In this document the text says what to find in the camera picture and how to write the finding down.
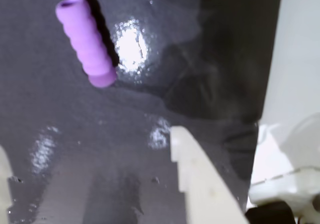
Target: white surface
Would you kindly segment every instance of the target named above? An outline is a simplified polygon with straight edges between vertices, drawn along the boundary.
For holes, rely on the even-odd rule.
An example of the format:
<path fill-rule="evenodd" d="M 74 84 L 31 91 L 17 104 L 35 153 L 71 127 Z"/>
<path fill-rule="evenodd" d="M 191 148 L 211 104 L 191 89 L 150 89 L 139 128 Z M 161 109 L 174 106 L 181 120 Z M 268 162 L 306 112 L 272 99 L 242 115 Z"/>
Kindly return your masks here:
<path fill-rule="evenodd" d="M 184 127 L 171 128 L 171 160 L 178 165 L 188 224 L 248 224 L 209 158 Z"/>
<path fill-rule="evenodd" d="M 264 181 L 300 168 L 320 167 L 319 7 L 320 0 L 281 0 L 280 3 L 251 179 L 252 185 L 261 182 L 265 188 L 263 196 L 251 188 L 251 200 L 256 203 L 281 192 L 274 189 L 278 186 Z M 291 182 L 287 185 L 293 196 L 307 195 L 308 184 L 301 180 L 303 175 L 285 178 Z M 308 192 L 318 190 L 318 186 L 320 182 Z M 289 194 L 281 198 L 289 203 L 292 199 Z M 302 206 L 310 205 L 310 198 L 300 201 Z"/>
<path fill-rule="evenodd" d="M 7 209 L 12 205 L 8 178 L 12 170 L 4 149 L 0 146 L 0 224 L 9 223 Z"/>

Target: gray fabric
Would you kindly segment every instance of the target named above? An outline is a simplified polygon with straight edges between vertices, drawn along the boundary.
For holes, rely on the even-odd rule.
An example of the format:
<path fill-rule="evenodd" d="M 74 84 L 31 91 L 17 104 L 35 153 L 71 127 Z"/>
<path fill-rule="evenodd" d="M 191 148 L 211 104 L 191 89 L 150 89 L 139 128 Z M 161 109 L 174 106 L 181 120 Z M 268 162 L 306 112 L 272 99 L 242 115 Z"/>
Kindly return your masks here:
<path fill-rule="evenodd" d="M 21 180 L 11 222 L 186 223 L 170 125 L 191 131 L 244 209 L 279 0 L 99 0 L 122 62 L 102 90 L 59 1 L 0 0 L 0 144 Z M 126 22 L 147 47 L 133 72 Z"/>

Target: purple ribbed tube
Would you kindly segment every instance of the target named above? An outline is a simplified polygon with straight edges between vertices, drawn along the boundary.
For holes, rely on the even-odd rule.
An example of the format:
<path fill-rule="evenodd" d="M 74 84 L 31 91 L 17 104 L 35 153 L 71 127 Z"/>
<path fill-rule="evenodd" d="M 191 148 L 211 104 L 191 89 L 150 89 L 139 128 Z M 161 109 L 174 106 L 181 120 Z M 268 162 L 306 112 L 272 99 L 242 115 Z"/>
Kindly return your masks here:
<path fill-rule="evenodd" d="M 86 0 L 63 0 L 55 10 L 63 24 L 65 34 L 82 63 L 90 83 L 95 87 L 107 87 L 117 78 L 115 68 L 102 41 L 96 21 Z"/>

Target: black object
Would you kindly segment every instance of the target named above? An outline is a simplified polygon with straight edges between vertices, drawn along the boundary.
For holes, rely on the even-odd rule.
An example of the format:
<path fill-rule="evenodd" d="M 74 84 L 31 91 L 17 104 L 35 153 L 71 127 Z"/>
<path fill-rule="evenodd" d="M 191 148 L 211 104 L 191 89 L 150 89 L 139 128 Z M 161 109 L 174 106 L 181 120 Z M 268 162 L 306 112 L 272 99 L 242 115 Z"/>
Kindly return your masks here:
<path fill-rule="evenodd" d="M 316 195 L 312 201 L 313 208 L 320 213 L 320 194 Z"/>
<path fill-rule="evenodd" d="M 294 215 L 287 203 L 281 201 L 251 208 L 245 214 L 250 224 L 295 224 Z"/>

